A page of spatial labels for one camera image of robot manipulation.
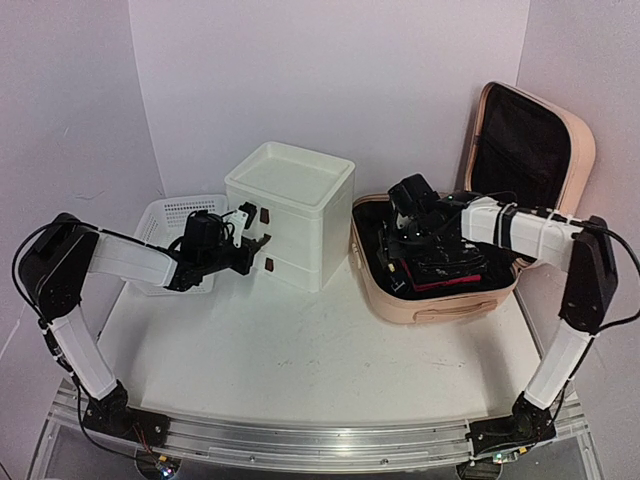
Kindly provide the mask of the white tall plastic bin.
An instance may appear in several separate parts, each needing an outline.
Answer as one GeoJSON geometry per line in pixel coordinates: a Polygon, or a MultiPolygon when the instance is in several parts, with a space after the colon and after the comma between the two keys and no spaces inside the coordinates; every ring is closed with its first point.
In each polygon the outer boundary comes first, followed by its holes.
{"type": "Polygon", "coordinates": [[[257,213],[246,234],[270,240],[254,267],[316,293],[348,253],[355,164],[332,155],[266,142],[225,177],[229,207],[257,213]]]}

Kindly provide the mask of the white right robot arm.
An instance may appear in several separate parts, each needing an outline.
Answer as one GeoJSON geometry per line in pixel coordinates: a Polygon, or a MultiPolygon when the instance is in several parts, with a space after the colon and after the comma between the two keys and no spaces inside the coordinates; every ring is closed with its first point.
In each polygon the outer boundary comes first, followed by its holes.
{"type": "Polygon", "coordinates": [[[442,196],[420,174],[388,191],[390,217],[380,262],[399,293],[471,286],[496,272],[491,247],[552,278],[557,321],[539,365],[509,414],[470,423],[475,457],[506,457],[551,440],[566,392],[593,344],[616,292],[618,274],[606,222],[548,208],[525,208],[502,194],[442,196]]]}

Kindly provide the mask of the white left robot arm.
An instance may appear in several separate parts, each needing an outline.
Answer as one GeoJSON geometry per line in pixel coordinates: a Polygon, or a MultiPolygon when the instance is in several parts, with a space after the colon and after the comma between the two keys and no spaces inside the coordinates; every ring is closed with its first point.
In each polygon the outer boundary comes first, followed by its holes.
{"type": "Polygon", "coordinates": [[[115,300],[127,284],[185,294],[222,271],[246,276],[270,241],[267,234],[249,237],[251,223],[242,209],[222,215],[196,210],[182,234],[161,246],[63,212],[19,244],[10,267],[14,288],[34,312],[53,361],[87,401],[81,428],[160,446],[169,425],[166,415],[131,406],[98,345],[106,323],[87,319],[83,294],[106,287],[105,298],[115,300]]]}

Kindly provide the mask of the beige hard-shell suitcase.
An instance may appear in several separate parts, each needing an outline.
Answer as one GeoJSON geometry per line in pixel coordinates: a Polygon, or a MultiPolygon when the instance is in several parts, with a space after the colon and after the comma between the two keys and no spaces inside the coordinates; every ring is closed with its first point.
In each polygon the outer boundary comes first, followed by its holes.
{"type": "Polygon", "coordinates": [[[391,214],[388,191],[364,196],[352,208],[352,249],[371,311],[409,325],[474,317],[496,309],[524,270],[566,270],[578,232],[571,219],[595,156],[594,135],[580,117],[516,87],[487,84],[462,187],[449,193],[463,194],[460,233],[488,258],[487,272],[475,284],[394,293],[376,255],[391,214]]]}

